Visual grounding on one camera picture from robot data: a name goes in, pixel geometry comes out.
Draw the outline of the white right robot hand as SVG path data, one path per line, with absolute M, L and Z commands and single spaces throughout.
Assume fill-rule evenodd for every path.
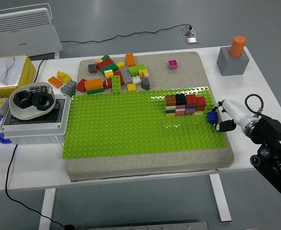
M 213 123 L 213 127 L 217 131 L 232 131 L 237 125 L 239 125 L 243 133 L 247 137 L 250 137 L 251 132 L 259 121 L 259 118 L 254 117 L 252 113 L 242 104 L 231 100 L 225 99 L 218 102 L 218 104 L 212 109 L 212 112 L 215 112 L 219 107 L 222 107 L 222 112 L 227 112 L 232 119 L 220 123 Z

